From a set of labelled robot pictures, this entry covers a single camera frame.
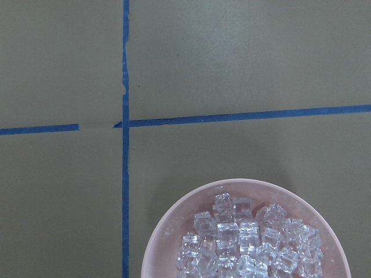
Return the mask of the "pile of clear ice cubes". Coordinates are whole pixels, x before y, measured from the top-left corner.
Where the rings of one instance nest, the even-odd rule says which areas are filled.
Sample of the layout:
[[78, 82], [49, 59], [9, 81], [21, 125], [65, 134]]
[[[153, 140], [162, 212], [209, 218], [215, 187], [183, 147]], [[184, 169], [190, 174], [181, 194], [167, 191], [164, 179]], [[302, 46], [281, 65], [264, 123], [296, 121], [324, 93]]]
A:
[[248, 197], [214, 197], [182, 237], [178, 277], [323, 277], [319, 230], [279, 204], [256, 213]]

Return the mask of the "pink bowl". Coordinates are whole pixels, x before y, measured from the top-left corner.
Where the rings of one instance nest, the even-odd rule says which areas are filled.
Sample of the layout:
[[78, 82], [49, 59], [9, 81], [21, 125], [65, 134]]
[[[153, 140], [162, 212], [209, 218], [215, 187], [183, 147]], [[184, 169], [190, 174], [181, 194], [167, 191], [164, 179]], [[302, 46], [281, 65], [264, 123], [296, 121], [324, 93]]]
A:
[[181, 237], [193, 229], [195, 213], [204, 211], [214, 202], [214, 196], [228, 192], [231, 196], [250, 197], [251, 208], [278, 203], [294, 218], [301, 218], [320, 231], [324, 259], [324, 277], [351, 277], [344, 250], [326, 220], [305, 200], [269, 182], [234, 178], [200, 186], [179, 199], [161, 218], [154, 229], [144, 254], [142, 277], [176, 277], [175, 259]]

